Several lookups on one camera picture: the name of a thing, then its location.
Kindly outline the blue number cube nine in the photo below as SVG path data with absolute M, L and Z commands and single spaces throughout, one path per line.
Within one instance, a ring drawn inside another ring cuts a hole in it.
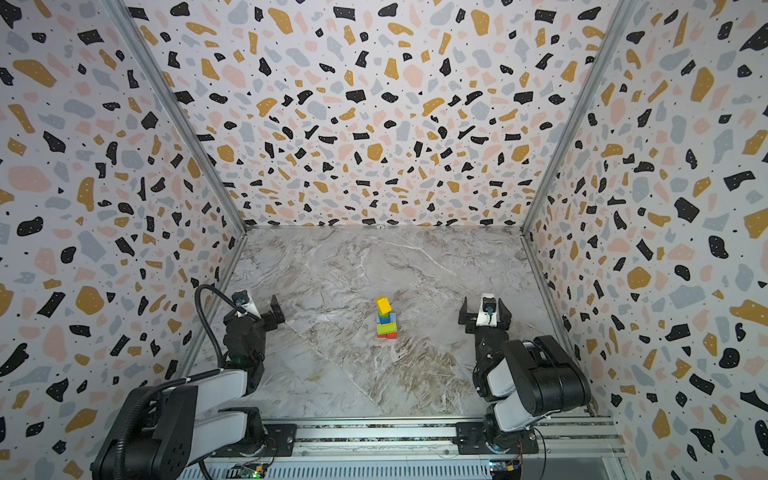
M 396 313 L 395 312 L 389 312 L 386 315 L 378 315 L 377 321 L 380 325 L 387 325 L 391 323 L 396 322 Z

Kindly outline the yellow triangular wood block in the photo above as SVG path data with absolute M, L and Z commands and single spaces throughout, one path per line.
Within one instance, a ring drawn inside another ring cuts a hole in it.
M 378 315 L 381 317 L 388 317 L 392 312 L 391 304 L 387 297 L 382 296 L 375 300 Z

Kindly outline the lime green rectangular block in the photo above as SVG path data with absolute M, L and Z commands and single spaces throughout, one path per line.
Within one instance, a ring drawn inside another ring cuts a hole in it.
M 379 336 L 396 334 L 398 331 L 398 326 L 396 322 L 390 322 L 386 324 L 377 324 L 376 328 L 377 328 L 377 334 Z

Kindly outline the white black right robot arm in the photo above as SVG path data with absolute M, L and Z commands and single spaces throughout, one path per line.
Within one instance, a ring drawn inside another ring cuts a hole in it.
M 476 312 L 464 300 L 458 314 L 458 324 L 474 338 L 475 391 L 489 403 L 482 432 L 497 446 L 546 416 L 585 407 L 591 399 L 585 374 L 553 336 L 513 339 L 511 322 L 511 311 L 492 294 L 481 296 Z

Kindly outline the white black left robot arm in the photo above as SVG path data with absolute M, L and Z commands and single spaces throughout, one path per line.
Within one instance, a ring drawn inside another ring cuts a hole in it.
M 236 292 L 215 340 L 216 368 L 142 386 L 127 396 L 93 460 L 95 479 L 177 479 L 215 455 L 240 459 L 247 476 L 263 477 L 292 451 L 292 426 L 269 429 L 256 407 L 232 401 L 256 391 L 265 370 L 266 335 L 284 323 L 277 298 L 260 312 L 249 293 Z

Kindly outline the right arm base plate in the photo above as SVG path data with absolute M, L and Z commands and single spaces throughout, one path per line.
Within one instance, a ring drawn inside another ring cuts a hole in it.
M 539 446 L 531 430 L 501 432 L 487 422 L 458 422 L 453 443 L 460 455 L 537 454 Z

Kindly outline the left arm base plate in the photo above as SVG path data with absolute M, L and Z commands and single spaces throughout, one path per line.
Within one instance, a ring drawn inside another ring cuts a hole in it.
M 293 423 L 268 423 L 255 437 L 247 436 L 237 443 L 216 450 L 212 458 L 234 458 L 237 461 L 269 460 L 291 457 L 298 426 Z

